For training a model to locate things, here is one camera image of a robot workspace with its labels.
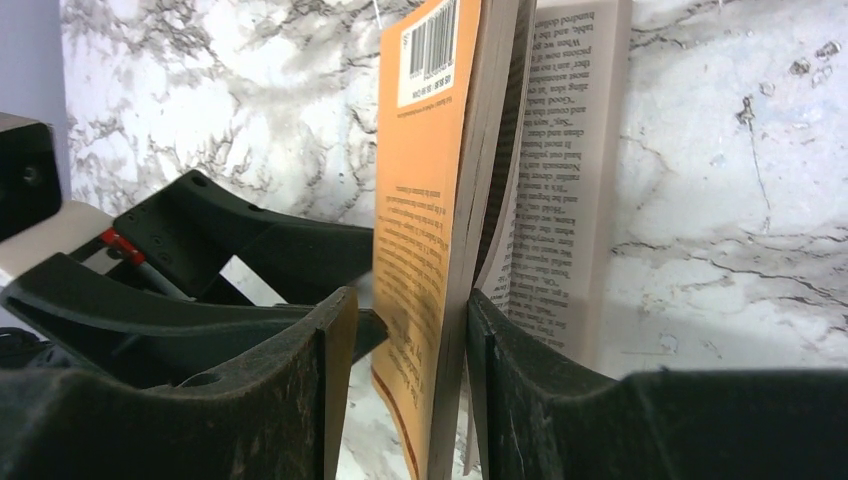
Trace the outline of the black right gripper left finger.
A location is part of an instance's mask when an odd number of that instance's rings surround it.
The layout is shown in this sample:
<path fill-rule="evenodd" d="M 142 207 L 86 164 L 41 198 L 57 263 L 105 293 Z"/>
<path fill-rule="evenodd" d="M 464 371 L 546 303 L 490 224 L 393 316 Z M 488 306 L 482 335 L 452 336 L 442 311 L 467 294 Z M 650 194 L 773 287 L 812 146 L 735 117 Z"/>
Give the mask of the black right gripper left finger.
<path fill-rule="evenodd" d="M 177 387 L 76 369 L 1 375 L 5 479 L 331 479 L 358 323 L 341 288 Z"/>

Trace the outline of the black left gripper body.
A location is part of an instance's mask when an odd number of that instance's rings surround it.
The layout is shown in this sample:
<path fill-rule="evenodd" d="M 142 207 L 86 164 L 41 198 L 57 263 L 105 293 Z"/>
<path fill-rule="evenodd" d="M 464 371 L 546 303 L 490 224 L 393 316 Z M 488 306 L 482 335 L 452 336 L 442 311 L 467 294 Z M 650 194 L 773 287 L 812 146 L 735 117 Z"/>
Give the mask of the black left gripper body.
<path fill-rule="evenodd" d="M 62 205 L 51 128 L 1 114 L 1 239 L 55 215 Z"/>

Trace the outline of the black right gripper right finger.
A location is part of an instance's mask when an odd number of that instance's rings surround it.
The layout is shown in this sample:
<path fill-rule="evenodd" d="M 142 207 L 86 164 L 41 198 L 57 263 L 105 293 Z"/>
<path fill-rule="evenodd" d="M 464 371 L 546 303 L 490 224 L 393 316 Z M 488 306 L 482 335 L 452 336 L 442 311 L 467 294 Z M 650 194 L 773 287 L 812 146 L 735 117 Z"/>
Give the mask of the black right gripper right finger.
<path fill-rule="evenodd" d="M 487 479 L 843 479 L 839 369 L 661 369 L 614 380 L 468 301 L 473 414 Z"/>

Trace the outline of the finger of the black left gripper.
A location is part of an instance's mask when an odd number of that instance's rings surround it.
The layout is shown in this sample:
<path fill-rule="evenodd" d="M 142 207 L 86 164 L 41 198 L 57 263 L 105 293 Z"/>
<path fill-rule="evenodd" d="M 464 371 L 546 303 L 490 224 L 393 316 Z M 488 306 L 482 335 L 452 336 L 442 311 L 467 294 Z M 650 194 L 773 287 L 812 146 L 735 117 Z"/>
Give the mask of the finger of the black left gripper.
<path fill-rule="evenodd" d="M 238 257 L 293 304 L 316 304 L 372 268 L 370 228 L 262 209 L 191 170 L 113 223 L 165 278 L 201 298 Z"/>
<path fill-rule="evenodd" d="M 344 288 L 315 306 L 214 305 L 147 293 L 55 254 L 17 277 L 3 305 L 89 366 L 135 388 L 316 388 L 346 378 L 385 324 Z"/>

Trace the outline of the plain orange paperback book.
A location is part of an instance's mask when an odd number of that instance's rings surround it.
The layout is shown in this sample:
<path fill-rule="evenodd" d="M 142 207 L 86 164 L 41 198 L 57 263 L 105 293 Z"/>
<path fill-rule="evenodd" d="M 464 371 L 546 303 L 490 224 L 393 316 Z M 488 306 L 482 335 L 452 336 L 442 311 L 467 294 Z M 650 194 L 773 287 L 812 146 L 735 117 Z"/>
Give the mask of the plain orange paperback book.
<path fill-rule="evenodd" d="M 428 1 L 380 45 L 371 381 L 409 476 L 591 476 L 629 1 Z"/>

